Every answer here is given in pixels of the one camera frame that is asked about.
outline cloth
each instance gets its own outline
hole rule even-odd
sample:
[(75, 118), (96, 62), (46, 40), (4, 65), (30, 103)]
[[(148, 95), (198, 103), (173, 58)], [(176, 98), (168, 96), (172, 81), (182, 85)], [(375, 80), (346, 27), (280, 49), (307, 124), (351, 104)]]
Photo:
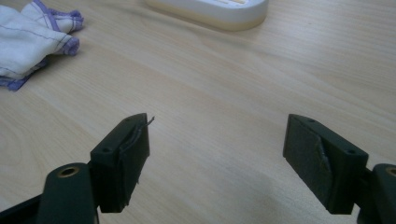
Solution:
[(0, 15), (0, 86), (17, 91), (47, 64), (47, 55), (74, 56), (78, 51), (79, 40), (68, 35), (82, 28), (76, 10), (61, 12), (34, 0), (21, 12), (0, 6)]

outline wood grain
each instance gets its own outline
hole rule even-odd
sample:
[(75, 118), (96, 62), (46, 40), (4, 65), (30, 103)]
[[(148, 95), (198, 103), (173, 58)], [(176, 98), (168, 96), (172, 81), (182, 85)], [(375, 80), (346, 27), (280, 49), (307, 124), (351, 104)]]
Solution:
[[(28, 1), (2, 0), (22, 8)], [(396, 163), (396, 2), (274, 0), (223, 32), (143, 0), (44, 0), (85, 17), (76, 57), (0, 89), (0, 211), (87, 162), (123, 118), (155, 116), (131, 204), (101, 223), (356, 223), (331, 216), (282, 157), (288, 114)]]

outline light wood surface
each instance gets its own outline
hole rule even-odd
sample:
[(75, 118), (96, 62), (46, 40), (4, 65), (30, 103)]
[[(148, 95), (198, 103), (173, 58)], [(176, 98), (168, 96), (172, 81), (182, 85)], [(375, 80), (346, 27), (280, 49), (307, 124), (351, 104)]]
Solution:
[(143, 0), (43, 2), (85, 27), (76, 57), (0, 89), (0, 211), (142, 112), (151, 155), (131, 204), (101, 223), (356, 223), (359, 207), (328, 214), (282, 157), (289, 113), (368, 152), (369, 168), (396, 163), (394, 0), (272, 0), (237, 33)]

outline table surface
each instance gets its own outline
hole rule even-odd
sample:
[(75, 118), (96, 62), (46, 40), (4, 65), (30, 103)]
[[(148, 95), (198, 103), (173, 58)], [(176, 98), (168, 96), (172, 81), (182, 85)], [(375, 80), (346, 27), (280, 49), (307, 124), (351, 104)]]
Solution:
[(273, 0), (242, 32), (143, 0), (43, 2), (80, 10), (80, 49), (0, 89), (0, 210), (143, 112), (151, 155), (131, 204), (101, 223), (356, 223), (359, 207), (328, 214), (282, 157), (288, 114), (368, 152), (370, 169), (396, 163), (394, 0)]

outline folded cloth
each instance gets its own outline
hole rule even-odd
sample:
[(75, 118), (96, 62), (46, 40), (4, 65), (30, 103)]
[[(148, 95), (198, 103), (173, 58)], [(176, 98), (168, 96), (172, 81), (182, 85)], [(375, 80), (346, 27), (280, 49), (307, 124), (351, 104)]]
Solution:
[(47, 8), (34, 0), (18, 12), (0, 6), (0, 86), (17, 91), (50, 54), (74, 56), (79, 40), (66, 34), (81, 29), (83, 18)]

